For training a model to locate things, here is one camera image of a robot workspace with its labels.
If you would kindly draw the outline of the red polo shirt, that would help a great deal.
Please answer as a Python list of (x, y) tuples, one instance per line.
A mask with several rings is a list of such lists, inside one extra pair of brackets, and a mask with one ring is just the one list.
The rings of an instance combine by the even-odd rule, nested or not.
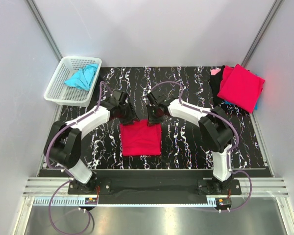
[(132, 125), (120, 124), (123, 156), (160, 155), (161, 125), (149, 125), (148, 120)]

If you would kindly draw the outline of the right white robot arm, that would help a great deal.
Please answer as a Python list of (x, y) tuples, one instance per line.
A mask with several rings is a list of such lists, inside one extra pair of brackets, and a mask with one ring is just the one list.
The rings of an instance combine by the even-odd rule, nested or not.
[(237, 134), (221, 107), (213, 109), (198, 107), (181, 98), (147, 94), (148, 124), (156, 125), (164, 116), (181, 118), (199, 127), (205, 147), (212, 153), (213, 176), (206, 183), (205, 194), (224, 194), (233, 180), (230, 154), (232, 141)]

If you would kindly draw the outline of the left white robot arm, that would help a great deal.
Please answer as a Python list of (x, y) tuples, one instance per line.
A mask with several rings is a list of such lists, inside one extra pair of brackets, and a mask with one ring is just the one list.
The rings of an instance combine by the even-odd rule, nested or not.
[(138, 121), (128, 93), (115, 90), (104, 100), (85, 114), (68, 122), (56, 121), (51, 126), (44, 148), (44, 156), (48, 167), (51, 162), (59, 165), (65, 171), (75, 186), (84, 193), (90, 194), (96, 190), (96, 174), (83, 163), (81, 158), (81, 143), (91, 131), (118, 119), (123, 125), (133, 125)]

